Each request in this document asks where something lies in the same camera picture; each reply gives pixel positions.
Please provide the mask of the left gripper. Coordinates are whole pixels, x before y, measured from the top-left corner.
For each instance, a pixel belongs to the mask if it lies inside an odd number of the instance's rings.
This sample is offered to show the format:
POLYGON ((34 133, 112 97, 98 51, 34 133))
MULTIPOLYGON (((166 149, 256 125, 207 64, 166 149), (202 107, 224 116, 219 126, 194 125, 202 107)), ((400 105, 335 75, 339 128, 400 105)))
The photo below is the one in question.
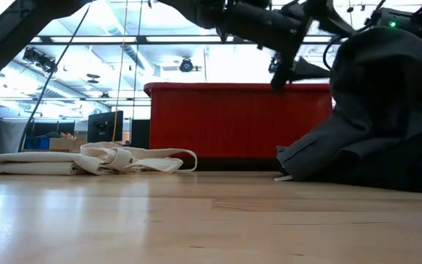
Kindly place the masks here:
POLYGON ((329 78, 330 71, 295 57, 303 39, 313 21, 319 23, 319 29, 342 37, 350 37, 356 33, 335 10, 333 0, 293 0, 285 4, 280 13, 295 19, 300 25, 290 38, 289 47, 280 52, 281 63, 273 75, 270 86, 274 90, 282 90, 286 83, 313 78, 329 78))

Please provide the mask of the dark grey shirt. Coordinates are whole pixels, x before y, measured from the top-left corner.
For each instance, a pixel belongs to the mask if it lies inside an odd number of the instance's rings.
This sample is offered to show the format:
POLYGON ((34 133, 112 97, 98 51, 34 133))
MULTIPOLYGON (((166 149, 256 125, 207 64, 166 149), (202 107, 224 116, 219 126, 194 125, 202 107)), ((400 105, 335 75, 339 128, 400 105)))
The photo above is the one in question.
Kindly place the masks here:
POLYGON ((422 133, 422 39, 376 27, 338 49, 330 71, 329 118, 276 158, 294 181, 364 158, 422 133))

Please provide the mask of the red plastic laundry bin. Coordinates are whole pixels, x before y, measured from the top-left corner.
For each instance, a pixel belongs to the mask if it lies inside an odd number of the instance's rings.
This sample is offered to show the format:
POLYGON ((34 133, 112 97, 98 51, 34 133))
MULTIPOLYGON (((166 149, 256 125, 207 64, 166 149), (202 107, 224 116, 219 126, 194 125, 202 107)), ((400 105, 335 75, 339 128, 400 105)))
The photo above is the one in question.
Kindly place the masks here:
POLYGON ((272 158, 324 122, 328 84, 149 83, 149 146, 182 148, 200 158, 272 158))

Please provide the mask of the blue background bin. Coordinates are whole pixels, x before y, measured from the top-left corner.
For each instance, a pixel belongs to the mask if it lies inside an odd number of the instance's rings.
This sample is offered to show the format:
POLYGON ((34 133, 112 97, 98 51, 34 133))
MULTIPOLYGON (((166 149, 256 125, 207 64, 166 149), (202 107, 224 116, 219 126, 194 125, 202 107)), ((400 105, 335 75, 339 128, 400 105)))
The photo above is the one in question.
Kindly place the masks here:
POLYGON ((25 150, 49 150, 50 138, 47 136, 27 137, 25 141, 25 150))

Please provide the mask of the black background box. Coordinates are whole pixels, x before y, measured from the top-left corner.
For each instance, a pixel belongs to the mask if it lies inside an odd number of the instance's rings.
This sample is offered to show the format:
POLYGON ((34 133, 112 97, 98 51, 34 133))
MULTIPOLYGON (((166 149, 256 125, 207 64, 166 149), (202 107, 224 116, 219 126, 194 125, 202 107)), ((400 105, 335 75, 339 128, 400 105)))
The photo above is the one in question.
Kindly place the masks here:
POLYGON ((149 149, 150 120, 133 120, 130 130, 130 146, 149 149))

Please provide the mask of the black background monitor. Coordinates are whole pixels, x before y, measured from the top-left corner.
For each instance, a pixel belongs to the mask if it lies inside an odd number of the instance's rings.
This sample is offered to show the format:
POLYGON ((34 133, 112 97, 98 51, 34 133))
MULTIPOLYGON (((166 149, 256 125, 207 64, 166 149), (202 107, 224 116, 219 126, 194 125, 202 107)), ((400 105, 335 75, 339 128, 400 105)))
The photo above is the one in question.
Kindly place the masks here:
POLYGON ((88 118, 87 142, 121 142, 123 111, 92 114, 88 118))

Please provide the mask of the brown cardboard box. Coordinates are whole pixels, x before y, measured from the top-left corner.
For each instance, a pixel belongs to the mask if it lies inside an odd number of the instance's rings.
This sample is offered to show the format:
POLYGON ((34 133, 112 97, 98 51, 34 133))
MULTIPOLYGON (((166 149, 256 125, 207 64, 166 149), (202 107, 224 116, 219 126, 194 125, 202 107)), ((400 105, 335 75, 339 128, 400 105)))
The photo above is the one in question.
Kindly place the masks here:
POLYGON ((86 144, 83 139, 50 138, 50 151, 79 153, 81 146, 86 144))

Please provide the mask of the black ceiling spotlight cluster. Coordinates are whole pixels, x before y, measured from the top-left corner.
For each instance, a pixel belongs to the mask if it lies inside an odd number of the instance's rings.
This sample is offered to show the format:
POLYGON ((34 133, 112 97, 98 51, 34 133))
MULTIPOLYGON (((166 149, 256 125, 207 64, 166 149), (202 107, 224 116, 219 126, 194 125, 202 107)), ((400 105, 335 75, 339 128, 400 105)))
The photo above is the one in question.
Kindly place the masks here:
POLYGON ((35 48, 26 48, 23 53, 23 60, 39 67, 44 73, 56 73, 56 59, 40 53, 35 48))

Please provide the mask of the cream canvas tote bag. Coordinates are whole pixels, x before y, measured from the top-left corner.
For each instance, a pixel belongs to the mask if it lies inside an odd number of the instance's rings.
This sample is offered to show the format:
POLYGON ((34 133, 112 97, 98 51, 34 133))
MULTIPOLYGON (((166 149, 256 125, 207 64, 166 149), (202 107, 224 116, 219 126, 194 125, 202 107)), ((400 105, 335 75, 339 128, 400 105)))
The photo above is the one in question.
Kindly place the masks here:
POLYGON ((147 150, 123 147, 112 142, 88 143, 79 153, 21 152, 0 154, 0 174, 9 175, 117 175, 154 171, 181 172, 183 160, 176 154, 186 153, 193 158, 196 169, 198 158, 191 150, 166 148, 147 150))

